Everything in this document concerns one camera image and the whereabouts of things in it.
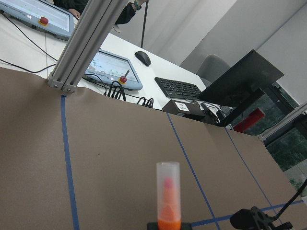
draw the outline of blue tape line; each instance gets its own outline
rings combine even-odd
[[[186,151],[185,151],[185,149],[184,149],[184,147],[183,147],[183,145],[182,145],[182,142],[181,142],[181,140],[180,140],[180,138],[179,138],[179,136],[178,136],[178,133],[177,133],[176,128],[175,128],[175,126],[174,126],[174,124],[173,124],[173,121],[172,121],[171,117],[169,116],[169,114],[168,114],[168,113],[166,113],[166,114],[167,114],[167,117],[168,117],[168,119],[169,119],[169,122],[171,123],[171,126],[172,126],[172,128],[173,128],[173,131],[174,131],[174,133],[175,133],[175,135],[176,135],[176,137],[177,137],[177,140],[178,140],[178,142],[179,142],[179,144],[180,144],[180,147],[181,147],[181,149],[182,149],[182,151],[183,151],[183,154],[184,154],[184,156],[185,156],[185,158],[186,158],[186,160],[187,160],[187,162],[188,162],[188,165],[189,165],[189,167],[190,167],[190,169],[191,169],[191,171],[192,171],[192,173],[193,173],[193,175],[194,175],[194,178],[195,178],[195,180],[196,180],[196,183],[197,183],[199,189],[201,190],[201,194],[202,194],[203,198],[205,199],[206,204],[207,204],[207,206],[208,206],[208,208],[209,208],[209,211],[210,211],[210,213],[211,213],[211,215],[212,215],[212,217],[213,217],[213,222],[215,222],[216,227],[218,228],[218,230],[221,230],[221,228],[220,228],[218,222],[215,220],[215,216],[214,216],[213,210],[212,210],[212,208],[211,208],[211,206],[210,206],[210,204],[209,204],[209,201],[208,201],[208,199],[207,199],[207,197],[206,197],[206,194],[205,194],[205,192],[203,191],[203,189],[202,189],[202,187],[201,187],[201,184],[200,184],[200,182],[199,182],[199,180],[198,180],[198,178],[197,178],[197,176],[196,176],[196,173],[195,173],[195,171],[194,171],[194,169],[193,169],[193,167],[192,167],[192,165],[191,165],[191,162],[190,162],[190,160],[189,160],[189,158],[188,158],[188,156],[187,156],[187,153],[186,153]]]
[[[303,203],[303,200],[299,200],[299,201],[294,201],[292,202],[291,205],[296,205],[296,204],[300,204]],[[279,208],[279,207],[283,207],[285,204],[281,204],[281,205],[275,205],[272,207],[265,207],[265,208],[261,208],[262,211],[268,211],[268,210],[272,210],[273,208]],[[228,215],[228,216],[223,216],[223,217],[217,217],[215,218],[216,221],[223,221],[223,220],[228,220],[232,217],[232,215]],[[214,219],[206,219],[206,220],[201,220],[201,221],[196,221],[191,223],[192,227],[197,227],[197,226],[201,226],[201,225],[206,225],[206,224],[211,224],[215,222]]]
[[[65,95],[61,96],[61,118],[62,118],[62,132],[63,132],[63,142],[64,142],[64,152],[65,152],[65,162],[66,162],[66,172],[68,180],[68,190],[71,200],[71,215],[73,222],[73,229],[79,230],[79,219],[77,213],[77,204],[75,199],[75,191],[73,186],[72,171],[71,171],[71,158],[69,152],[68,134],[66,126],[66,115],[65,115]]]
[[[229,134],[229,132],[228,132],[228,129],[227,129],[226,127],[225,127],[225,130],[226,130],[226,133],[227,133],[227,135],[229,136],[229,138],[230,138],[232,144],[234,145],[234,147],[235,147],[237,153],[239,154],[241,160],[243,161],[243,163],[245,164],[245,166],[246,166],[246,168],[248,169],[249,173],[251,174],[251,176],[253,177],[254,181],[256,182],[258,188],[261,190],[261,192],[262,192],[262,194],[264,195],[265,199],[268,201],[270,207],[272,207],[272,204],[271,204],[270,200],[269,200],[268,197],[265,195],[263,189],[261,188],[260,184],[259,184],[258,181],[256,180],[254,174],[253,174],[253,173],[251,172],[251,170],[249,169],[248,165],[246,164],[245,160],[243,159],[243,157],[242,157],[242,155],[241,155],[239,149],[236,147],[235,142],[234,142],[233,139],[231,138],[231,136],[230,136],[230,134]]]

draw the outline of computer mouse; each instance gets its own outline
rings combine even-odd
[[[138,60],[140,60],[144,65],[149,66],[151,61],[146,53],[143,51],[135,52],[135,56]]]

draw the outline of chair backrest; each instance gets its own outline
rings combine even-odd
[[[208,87],[229,69],[230,66],[224,60],[215,54],[210,54],[205,58],[196,74]]]

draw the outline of black keyboard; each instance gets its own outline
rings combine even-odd
[[[197,96],[201,93],[196,85],[190,83],[163,78],[154,79],[166,97],[198,100]]]

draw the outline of white table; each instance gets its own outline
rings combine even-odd
[[[66,41],[56,39],[53,35],[39,32],[33,30],[21,22],[12,19],[21,30],[30,37],[35,43],[37,43],[43,50],[46,50],[48,54],[55,58],[59,58],[65,45]],[[55,64],[56,62],[40,51],[35,47],[30,41],[28,41],[21,33],[13,26],[8,20],[3,16],[0,17],[0,23],[2,25],[3,33],[0,34],[0,49],[1,57],[4,60],[7,60],[11,63],[14,63],[19,66],[23,66],[26,69],[30,70],[39,70],[44,68],[47,65]],[[192,84],[195,84],[202,91],[205,89],[204,84],[200,78],[175,64],[164,60],[157,55],[154,55],[144,49],[139,48],[121,38],[118,38],[112,34],[109,34],[106,40],[101,45],[101,49],[115,53],[117,55],[128,58],[135,71],[137,72],[143,88],[139,91],[126,91],[127,94],[145,97],[146,99],[154,99],[154,108],[162,109],[163,106],[170,100],[166,98],[160,87],[156,84],[154,78],[165,78],[171,80],[185,81]],[[151,65],[143,65],[136,57],[136,51],[144,51],[147,53],[151,59]],[[20,70],[16,67],[12,67],[7,64],[0,62],[1,67]],[[38,73],[39,76],[47,78],[50,72],[53,70],[53,67]],[[103,87],[95,86],[85,80],[81,80],[78,84],[78,87],[87,87],[98,93],[104,93],[105,89]],[[127,96],[127,101],[131,103],[136,103],[137,98]]]

